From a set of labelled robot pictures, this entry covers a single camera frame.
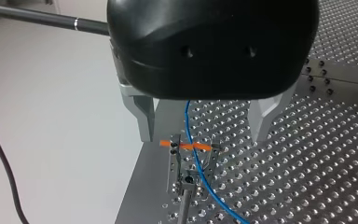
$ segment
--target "small screw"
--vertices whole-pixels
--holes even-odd
[[[328,89],[327,91],[326,91],[326,93],[328,94],[328,95],[332,95],[333,94],[333,90],[332,89]]]

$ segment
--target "perforated metal plate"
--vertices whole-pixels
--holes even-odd
[[[310,57],[358,67],[358,0],[320,0],[321,18]]]
[[[248,106],[191,104],[193,138],[221,139],[224,149],[212,183],[217,195],[251,223],[358,223],[358,106],[295,96],[259,145],[250,140]],[[175,223],[180,199],[171,196],[163,207]],[[210,197],[192,202],[187,223],[236,220]]]

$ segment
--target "metal bracket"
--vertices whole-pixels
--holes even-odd
[[[151,142],[153,141],[155,124],[153,97],[145,96],[128,83],[124,76],[123,65],[119,57],[115,54],[112,43],[110,47],[112,49],[113,59],[117,70],[118,81],[120,82],[119,87],[124,106],[126,106],[133,116],[137,118],[141,140],[143,142]]]
[[[121,93],[124,106],[138,120],[139,134],[143,142],[153,141],[153,131],[155,122],[155,109],[153,98],[145,95],[126,95]]]
[[[170,154],[168,158],[168,182],[167,192],[170,189],[173,193],[178,193],[181,188],[180,185],[180,170],[181,170],[181,156],[179,152],[180,134],[171,136]]]
[[[297,82],[287,91],[262,100],[253,100],[249,106],[248,120],[254,142],[265,141],[272,121],[289,105]]]

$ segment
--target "blue wire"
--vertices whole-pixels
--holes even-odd
[[[190,101],[187,101],[186,103],[186,108],[185,108],[185,124],[186,124],[186,134],[187,134],[187,138],[188,141],[190,142],[190,144],[193,144],[193,138],[191,137],[190,134],[190,127],[188,125],[188,107],[190,106]],[[237,213],[235,213],[234,211],[232,211],[225,203],[222,202],[222,200],[220,200],[220,198],[213,192],[211,186],[209,185],[208,181],[206,181],[205,175],[203,173],[203,170],[201,168],[200,165],[200,160],[199,160],[199,155],[197,154],[197,150],[195,148],[193,148],[193,156],[194,156],[194,161],[196,163],[196,167],[197,170],[199,171],[199,175],[200,178],[202,180],[202,183],[204,183],[205,188],[209,191],[209,193],[212,195],[212,197],[214,198],[214,200],[223,208],[226,210],[227,213],[229,213],[232,217],[236,218],[238,221],[240,221],[242,224],[250,224],[248,221],[246,221],[245,219],[243,219],[242,217],[240,217],[240,215],[238,215]]]

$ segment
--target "orange object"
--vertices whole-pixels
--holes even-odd
[[[162,147],[169,147],[171,145],[171,142],[168,140],[161,140],[161,141],[159,141],[159,145]],[[201,143],[193,143],[193,145],[184,144],[184,143],[180,144],[180,148],[182,148],[182,149],[193,150],[193,147],[196,147],[198,149],[204,149],[205,151],[211,151],[211,149],[212,149],[211,146],[201,144]]]

